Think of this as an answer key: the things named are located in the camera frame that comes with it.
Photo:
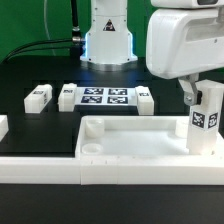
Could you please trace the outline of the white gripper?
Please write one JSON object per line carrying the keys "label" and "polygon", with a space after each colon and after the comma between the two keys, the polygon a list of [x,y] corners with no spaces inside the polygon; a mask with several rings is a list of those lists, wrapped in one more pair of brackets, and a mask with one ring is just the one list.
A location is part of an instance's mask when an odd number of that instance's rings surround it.
{"label": "white gripper", "polygon": [[197,104],[198,74],[224,67],[224,0],[151,0],[146,41],[149,71],[178,79],[184,103]]}

